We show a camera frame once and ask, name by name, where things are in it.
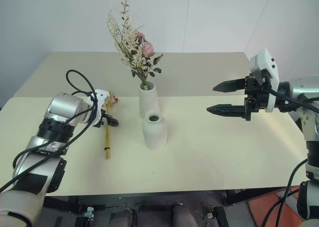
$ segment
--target black cable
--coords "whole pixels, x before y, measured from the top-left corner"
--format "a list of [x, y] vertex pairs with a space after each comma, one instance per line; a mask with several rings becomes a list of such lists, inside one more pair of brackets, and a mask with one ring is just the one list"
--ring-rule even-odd
[[[84, 93], [84, 94], [86, 94], [86, 95], [88, 95], [88, 96], [91, 96], [91, 93], [92, 93], [92, 92], [76, 91], [76, 92], [73, 92], [71, 95], [74, 95], [74, 93], [75, 93], [75, 94], [76, 94], [76, 93]], [[82, 112], [80, 112], [80, 113], [78, 113], [78, 114], [72, 116], [70, 119], [68, 119], [68, 120], [63, 124], [63, 126], [66, 126], [66, 125], [67, 125], [70, 121], [72, 121], [74, 118], [77, 118], [78, 116], [81, 116], [82, 114], [84, 114], [84, 113], [86, 113], [86, 112], [89, 112], [90, 110], [92, 110], [92, 108], [89, 109], [89, 110], [82, 111]], [[44, 143], [44, 144], [42, 144], [42, 145], [34, 146], [34, 147], [31, 147], [31, 148], [26, 149], [26, 150], [24, 150], [24, 151], [21, 151], [19, 154], [17, 154], [17, 156], [16, 156], [16, 157], [14, 158], [14, 160], [13, 160], [13, 163], [12, 163], [13, 168], [16, 167], [16, 163], [18, 162], [19, 158], [20, 158], [22, 155], [24, 155], [25, 153], [28, 153], [28, 152], [30, 152], [30, 151], [34, 151], [34, 150], [37, 150], [37, 149], [39, 149], [39, 148], [41, 148], [41, 147], [44, 147], [44, 146], [46, 146], [46, 145], [51, 144], [52, 142], [54, 142], [54, 141], [58, 138], [58, 136], [59, 136], [59, 134], [55, 135], [54, 138], [52, 138], [51, 140], [49, 140], [48, 142], [46, 142], [46, 143]]]
[[[295, 190], [295, 191], [291, 191], [291, 192], [287, 195], [287, 197], [292, 196], [293, 194], [297, 193], [298, 191], [299, 191], [299, 189], [297, 189], [297, 190]], [[265, 226], [266, 226], [266, 223], [267, 223], [267, 221], [268, 221], [269, 216], [270, 216], [271, 213], [274, 211], [274, 209], [277, 207], [277, 205], [279, 205], [281, 202], [282, 202], [282, 199], [279, 198], [279, 200], [277, 200], [277, 202], [274, 203], [273, 206], [271, 206], [271, 208], [268, 210], [267, 214], [265, 215], [265, 218], [264, 218], [264, 220], [263, 220], [263, 222], [262, 222], [262, 224], [261, 224], [261, 227], [265, 227]]]
[[287, 184], [287, 187], [286, 187], [286, 190], [285, 190], [285, 193], [281, 199], [281, 203], [280, 203], [280, 206], [279, 206], [279, 210], [278, 210], [278, 213], [277, 213], [277, 219], [276, 219], [276, 227], [279, 226], [279, 222], [280, 222], [280, 217], [281, 217], [281, 213], [282, 213], [282, 210], [283, 210], [283, 207], [284, 207], [284, 203], [286, 201], [286, 198], [287, 198], [287, 195], [288, 195], [288, 191], [289, 191], [289, 188], [291, 187], [291, 184], [293, 182], [293, 178], [297, 172], [297, 170], [302, 166], [304, 165], [305, 163], [307, 163], [307, 159], [301, 161], [295, 168], [294, 170], [292, 171], [290, 177], [289, 177], [289, 180], [288, 180], [288, 184]]
[[70, 140], [68, 143], [66, 143], [63, 147], [61, 147], [57, 151], [53, 152], [51, 155], [45, 157], [41, 161], [35, 163], [33, 166], [29, 167], [25, 171], [23, 171], [20, 174], [18, 174], [17, 176], [15, 176], [12, 180], [10, 180], [8, 183], [6, 183], [4, 186], [2, 186], [0, 188], [0, 193], [3, 192], [6, 188], [8, 188], [10, 185], [12, 185], [14, 182], [16, 182], [18, 179], [20, 179], [22, 176], [27, 174], [28, 172], [30, 172], [33, 169], [35, 169], [36, 167], [42, 165], [43, 163], [45, 163], [49, 159], [56, 157], [56, 156], [59, 156], [69, 145], [71, 145], [76, 139], [78, 139], [90, 127], [91, 123], [92, 123], [92, 121], [89, 122], [76, 137], [74, 137], [72, 140]]
[[47, 146], [47, 145], [51, 144], [53, 141], [55, 141], [57, 139], [57, 136], [58, 135], [56, 135], [55, 138], [53, 138], [52, 140], [49, 140], [48, 142], [46, 142], [46, 143], [44, 143], [42, 145], [34, 146], [34, 147], [29, 148], [29, 149], [25, 149], [24, 151], [21, 151], [19, 154], [17, 154], [17, 156], [13, 160], [13, 163], [12, 163], [13, 168], [16, 167], [16, 163], [18, 162], [20, 156], [22, 156], [25, 153], [28, 153], [30, 151], [34, 151], [34, 150], [37, 150], [37, 149], [39, 149], [41, 147], [44, 147], [44, 146]]
[[309, 98], [307, 100], [304, 100], [305, 103], [313, 102], [313, 101], [319, 101], [319, 97]]
[[316, 108], [316, 107], [314, 107], [314, 106], [312, 106], [312, 105], [309, 105], [309, 104], [307, 104], [307, 103], [305, 103], [305, 102], [302, 102], [302, 101], [293, 99], [293, 98], [291, 98], [291, 97], [289, 97], [289, 96], [280, 94], [280, 93], [278, 93], [277, 91], [274, 91], [274, 90], [271, 88], [270, 85], [267, 85], [266, 88], [267, 88], [267, 90], [268, 90], [268, 92], [269, 92], [270, 94], [272, 94], [272, 95], [274, 95], [274, 96], [276, 96], [276, 97], [278, 97], [278, 98], [280, 98], [280, 99], [282, 99], [282, 100], [289, 101], [289, 102], [294, 103], [294, 104], [296, 104], [296, 105], [298, 105], [298, 106], [302, 106], [302, 107], [305, 107], [305, 108], [307, 108], [307, 109], [309, 109], [309, 110], [312, 110], [312, 111], [314, 111], [314, 112], [316, 112], [316, 113], [319, 113], [319, 109], [318, 109], [318, 108]]
[[93, 96], [94, 96], [94, 99], [92, 100], [93, 101], [93, 105], [91, 108], [85, 110], [85, 111], [82, 111], [76, 115], [74, 115], [73, 117], [71, 117], [70, 119], [68, 119], [66, 122], [65, 122], [65, 125], [67, 123], [69, 123], [71, 120], [73, 120], [74, 118], [86, 113], [86, 112], [89, 112], [89, 111], [92, 111], [94, 109], [93, 112], [91, 112], [90, 114], [90, 118], [89, 118], [89, 121], [88, 121], [88, 124], [83, 128], [83, 130], [78, 134], [76, 135], [72, 140], [70, 140], [69, 142], [67, 142], [63, 147], [59, 148], [57, 151], [53, 152], [52, 154], [50, 154], [49, 156], [45, 157], [44, 159], [42, 159], [41, 161], [37, 162], [36, 164], [34, 164], [33, 166], [29, 167], [28, 169], [26, 169], [25, 171], [21, 172], [20, 174], [18, 174], [17, 176], [15, 176], [12, 180], [10, 180], [8, 183], [6, 183], [4, 186], [2, 186], [0, 188], [0, 193], [3, 192], [6, 188], [8, 188], [10, 185], [12, 185], [14, 182], [16, 182], [18, 179], [20, 179], [22, 176], [24, 176], [25, 174], [27, 174], [29, 171], [35, 169], [36, 167], [40, 166], [41, 164], [45, 163], [46, 161], [48, 161], [49, 159], [53, 158], [53, 157], [56, 157], [56, 156], [59, 156], [69, 145], [71, 145], [74, 141], [76, 141], [89, 127], [90, 125], [92, 124], [92, 122], [95, 120], [96, 118], [96, 115], [97, 115], [97, 96], [96, 96], [96, 93], [95, 93], [95, 89], [93, 88], [92, 84], [90, 83], [90, 81], [79, 71], [77, 70], [68, 70], [66, 72], [66, 79], [68, 81], [68, 83], [74, 87], [76, 90], [78, 90], [79, 92], [84, 92], [78, 88], [76, 88], [69, 80], [69, 73], [71, 72], [75, 72], [77, 74], [79, 74], [87, 83], [88, 85], [90, 86], [90, 89], [93, 93]]

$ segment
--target red surface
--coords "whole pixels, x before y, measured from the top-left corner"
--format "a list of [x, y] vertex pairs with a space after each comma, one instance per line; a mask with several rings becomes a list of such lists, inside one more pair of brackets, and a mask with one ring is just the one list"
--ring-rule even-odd
[[[268, 212], [269, 208], [278, 200], [278, 196], [276, 194], [270, 194], [264, 197], [260, 197], [248, 202], [250, 210], [253, 214], [253, 217], [256, 221], [258, 227], [261, 226], [266, 213]], [[278, 207], [273, 211], [270, 215], [266, 227], [274, 227], [276, 224], [276, 217], [277, 217]], [[280, 227], [298, 227], [303, 220], [295, 214], [295, 212], [285, 204], [281, 221]]]
[[293, 187], [291, 187], [291, 189], [292, 189], [292, 191], [294, 191], [294, 190], [297, 190], [297, 189], [299, 189], [299, 186], [293, 186]]

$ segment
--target floor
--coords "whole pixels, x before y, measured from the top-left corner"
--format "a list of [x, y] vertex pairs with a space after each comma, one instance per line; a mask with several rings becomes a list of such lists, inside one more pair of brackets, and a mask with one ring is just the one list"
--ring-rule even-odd
[[[292, 190], [298, 189], [299, 186], [292, 187]], [[258, 226], [264, 220], [269, 208], [278, 200], [278, 197], [282, 197], [284, 192], [272, 193], [266, 196], [259, 197], [257, 199], [249, 201], [249, 207], [251, 213], [254, 216], [254, 220]], [[297, 198], [298, 194], [288, 197], [285, 207], [281, 215], [280, 227], [298, 227], [303, 220], [300, 218], [297, 211]], [[278, 207], [270, 215], [266, 227], [274, 227], [276, 224], [276, 218], [278, 213]]]
[[[199, 227], [218, 227], [217, 221], [208, 219], [206, 214], [212, 206], [221, 206], [224, 193], [213, 193], [209, 191], [188, 193], [182, 195], [148, 195], [135, 197], [120, 196], [83, 196], [79, 197], [80, 204], [101, 205], [106, 204], [107, 209], [96, 212], [92, 226], [107, 227], [111, 214], [122, 209], [131, 208], [139, 210], [141, 206], [174, 206], [183, 203], [195, 217]], [[227, 220], [230, 227], [255, 227], [255, 222], [250, 214], [246, 203], [225, 207]], [[77, 217], [52, 209], [44, 208], [36, 227], [73, 227]]]

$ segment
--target small white vase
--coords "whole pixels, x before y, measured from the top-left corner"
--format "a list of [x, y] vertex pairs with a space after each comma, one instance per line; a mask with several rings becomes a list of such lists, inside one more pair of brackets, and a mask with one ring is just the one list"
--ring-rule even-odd
[[140, 85], [139, 89], [139, 101], [140, 101], [140, 115], [142, 118], [150, 111], [160, 112], [160, 101], [158, 98], [158, 92], [153, 82], [148, 81], [148, 90], [143, 90], [143, 85]]
[[167, 141], [167, 122], [158, 111], [148, 111], [142, 123], [142, 131], [146, 146], [160, 149]]

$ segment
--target vase opening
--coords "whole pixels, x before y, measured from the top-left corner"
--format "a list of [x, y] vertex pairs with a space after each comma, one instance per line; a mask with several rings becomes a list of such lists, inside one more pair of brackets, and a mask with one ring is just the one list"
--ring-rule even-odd
[[160, 118], [158, 116], [150, 116], [149, 120], [152, 122], [158, 121]]
[[[154, 88], [154, 83], [148, 81], [148, 91], [153, 90], [153, 88]], [[144, 90], [143, 83], [140, 84], [140, 89], [142, 89], [143, 91], [145, 91], [145, 90]]]

